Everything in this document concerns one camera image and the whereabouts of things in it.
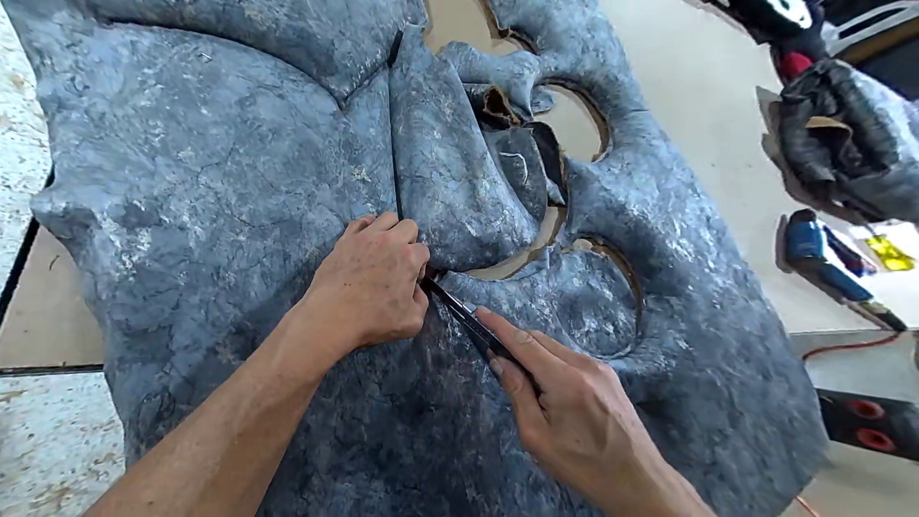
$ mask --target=right hand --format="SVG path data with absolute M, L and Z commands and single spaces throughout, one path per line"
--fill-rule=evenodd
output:
M 540 466 L 607 513 L 712 515 L 666 463 L 609 365 L 480 307 L 476 316 L 539 383 L 512 362 L 491 366 L 510 396 L 520 441 Z

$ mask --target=hand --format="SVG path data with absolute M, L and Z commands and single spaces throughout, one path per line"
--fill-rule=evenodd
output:
M 300 329 L 323 342 L 328 366 L 352 350 L 410 338 L 421 330 L 427 296 L 417 284 L 430 253 L 418 225 L 392 212 L 348 225 L 291 309 Z
M 607 513 L 712 515 L 661 456 L 609 365 L 480 307 L 476 316 L 536 378 L 504 358 L 491 365 L 510 395 L 520 441 L 540 466 Z

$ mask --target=concrete floor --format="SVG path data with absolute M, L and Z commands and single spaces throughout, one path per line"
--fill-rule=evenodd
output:
M 491 38 L 479 0 L 429 0 L 428 4 L 431 48 L 465 40 L 497 54 L 516 50 L 513 42 Z M 782 273 L 774 263 L 778 218 L 800 206 L 784 191 L 778 170 L 763 149 L 767 126 L 761 98 L 780 89 L 767 49 L 755 46 L 735 25 L 694 2 L 600 0 L 599 4 L 623 41 L 650 109 L 719 206 L 789 331 L 870 327 L 803 279 Z M 25 158 L 0 167 L 0 199 L 7 203 L 0 206 L 0 273 L 6 272 L 3 267 L 15 256 L 17 239 L 28 222 L 28 196 L 43 184 L 50 163 L 34 102 L 34 79 L 10 35 L 0 9 L 0 156 Z M 22 77 L 24 91 L 19 91 L 18 79 L 6 81 L 7 71 Z M 560 92 L 557 100 L 558 108 L 546 120 L 569 154 L 590 159 L 600 147 L 596 123 L 577 96 Z M 15 132 L 5 129 L 7 120 L 10 127 L 15 121 Z M 102 341 L 77 296 L 80 282 L 73 263 L 47 237 L 40 236 L 11 305 L 12 316 L 0 328 L 0 367 L 102 361 Z M 919 277 L 888 276 L 885 282 L 885 294 L 900 296 L 904 306 L 919 299 L 914 296 L 919 294 Z M 901 316 L 917 325 L 919 310 L 907 308 L 913 310 Z M 818 357 L 810 366 L 811 375 L 824 387 L 901 393 L 898 386 L 906 386 L 915 394 L 919 373 L 912 368 L 912 354 L 912 342 L 904 342 L 886 350 Z M 64 416 L 72 414 L 69 408 L 76 410 L 72 418 Z M 110 425 L 113 417 L 99 373 L 0 378 L 0 474 L 6 475 L 0 476 L 0 514 L 82 511 L 120 469 L 120 429 Z M 35 448 L 31 444 L 36 439 L 45 441 L 40 454 L 28 452 Z M 824 515 L 846 517 L 864 515 L 868 506 L 861 503 L 874 501 L 876 508 L 884 509 L 878 515 L 913 515 L 919 501 L 906 488 L 919 486 L 916 465 L 895 459 L 891 463 L 891 458 L 849 449 L 833 448 L 831 468 L 806 491 L 811 504 L 824 510 Z M 97 463 L 100 458 L 106 458 L 102 467 Z M 789 515 L 802 514 L 794 506 L 789 509 Z
M 0 515 L 79 515 L 124 472 L 102 373 L 0 377 Z
M 51 170 L 48 130 L 35 100 L 35 74 L 0 7 L 0 283 L 19 252 L 32 214 L 28 199 Z

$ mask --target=fingernail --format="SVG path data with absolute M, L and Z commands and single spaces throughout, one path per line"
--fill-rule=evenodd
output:
M 488 361 L 488 365 L 492 367 L 492 372 L 495 372 L 499 377 L 505 370 L 505 367 L 501 365 L 501 362 L 498 361 L 498 358 L 494 358 L 491 361 Z

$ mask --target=orange extension cord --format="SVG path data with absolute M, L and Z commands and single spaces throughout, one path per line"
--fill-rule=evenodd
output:
M 832 350 L 858 350 L 858 349 L 869 349 L 869 348 L 871 348 L 871 347 L 878 347 L 878 346 L 880 346 L 880 345 L 886 345 L 886 344 L 888 344 L 888 343 L 891 343 L 891 342 L 897 340 L 897 338 L 898 338 L 901 334 L 902 334 L 902 332 L 897 332 L 896 334 L 893 334 L 893 335 L 888 336 L 888 337 L 886 337 L 886 338 L 877 339 L 877 340 L 874 340 L 874 341 L 869 341 L 869 342 L 867 342 L 867 343 L 855 343 L 855 344 L 852 344 L 852 345 L 833 345 L 832 347 L 820 347 L 819 349 L 811 350 L 811 351 L 805 353 L 804 355 L 802 355 L 802 356 L 801 356 L 801 360 L 802 360 L 802 361 L 807 361 L 808 359 L 810 359 L 811 357 L 817 355 L 818 353 L 824 353 L 824 352 L 826 352 L 826 351 L 832 351 Z M 811 517 L 820 517 L 820 513 L 817 513 L 817 511 L 816 511 L 814 508 L 812 508 L 811 505 L 808 504 L 807 501 L 804 500 L 803 497 L 801 497 L 801 496 L 796 496 L 796 497 L 795 497 L 795 500 L 798 502 L 799 505 L 801 505 L 801 508 L 803 508 L 808 514 L 811 515 Z
M 820 513 L 817 513 L 815 509 L 811 508 L 811 505 L 808 504 L 807 501 L 804 500 L 803 497 L 796 496 L 795 500 L 798 502 L 799 505 L 801 505 L 801 508 L 803 508 L 807 513 L 811 515 L 811 517 L 820 517 Z
M 883 339 L 878 339 L 876 341 L 869 341 L 867 343 L 856 343 L 854 345 L 833 345 L 832 347 L 820 347 L 819 349 L 811 350 L 801 356 L 802 361 L 807 361 L 811 357 L 817 355 L 818 353 L 824 353 L 825 351 L 832 350 L 856 350 L 856 349 L 867 349 L 871 347 L 877 347 L 880 345 L 886 345 L 887 343 L 895 341 L 902 332 L 897 332 L 891 336 L 888 336 Z

